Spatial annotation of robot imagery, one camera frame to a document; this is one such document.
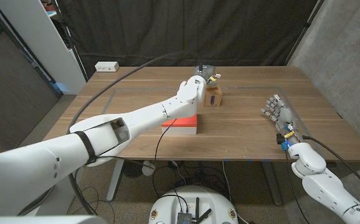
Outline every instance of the robotic arm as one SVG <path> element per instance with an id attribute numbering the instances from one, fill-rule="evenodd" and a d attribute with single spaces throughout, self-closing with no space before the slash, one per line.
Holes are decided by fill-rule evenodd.
<path id="1" fill-rule="evenodd" d="M 326 168 L 325 160 L 308 143 L 303 142 L 290 109 L 278 95 L 270 98 L 266 107 L 270 111 L 262 109 L 262 112 L 274 121 L 279 136 L 284 136 L 282 148 L 288 151 L 292 159 L 296 159 L 291 168 L 302 179 L 306 193 L 341 217 L 345 223 L 360 224 L 360 202 Z"/>
<path id="2" fill-rule="evenodd" d="M 104 114 L 70 128 L 71 134 L 0 153 L 0 216 L 18 213 L 82 165 L 97 166 L 134 138 L 169 119 L 196 114 L 206 80 L 194 75 L 177 95 L 129 113 Z"/>

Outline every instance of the black strap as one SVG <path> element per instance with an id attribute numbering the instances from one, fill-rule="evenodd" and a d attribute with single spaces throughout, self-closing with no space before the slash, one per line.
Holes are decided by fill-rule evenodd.
<path id="1" fill-rule="evenodd" d="M 80 139 L 82 140 L 83 144 L 86 147 L 87 153 L 88 153 L 88 161 L 86 165 L 91 164 L 97 160 L 97 157 L 94 152 L 94 148 L 92 146 L 92 143 L 90 142 L 89 138 L 83 131 L 76 131 L 74 134 L 77 134 Z"/>

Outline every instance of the electrical outlet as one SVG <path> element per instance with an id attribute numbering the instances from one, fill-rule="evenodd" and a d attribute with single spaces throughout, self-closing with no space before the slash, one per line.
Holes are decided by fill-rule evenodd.
<path id="1" fill-rule="evenodd" d="M 94 67 L 98 72 L 116 72 L 119 64 L 118 62 L 97 62 Z"/>

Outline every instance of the black curtain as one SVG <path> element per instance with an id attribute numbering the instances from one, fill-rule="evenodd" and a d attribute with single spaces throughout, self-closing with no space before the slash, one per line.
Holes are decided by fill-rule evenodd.
<path id="1" fill-rule="evenodd" d="M 283 65 L 317 0 L 59 0 L 87 75 L 188 50 L 204 64 Z M 169 58 L 155 66 L 194 66 Z"/>

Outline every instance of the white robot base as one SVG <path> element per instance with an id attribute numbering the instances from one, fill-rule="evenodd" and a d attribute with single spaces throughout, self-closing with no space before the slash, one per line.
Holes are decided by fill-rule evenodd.
<path id="1" fill-rule="evenodd" d="M 175 190 L 164 194 L 154 203 L 149 215 L 149 224 L 238 224 L 234 206 L 218 192 L 200 185 L 187 185 Z M 176 193 L 187 202 L 188 207 L 182 198 L 176 196 Z"/>

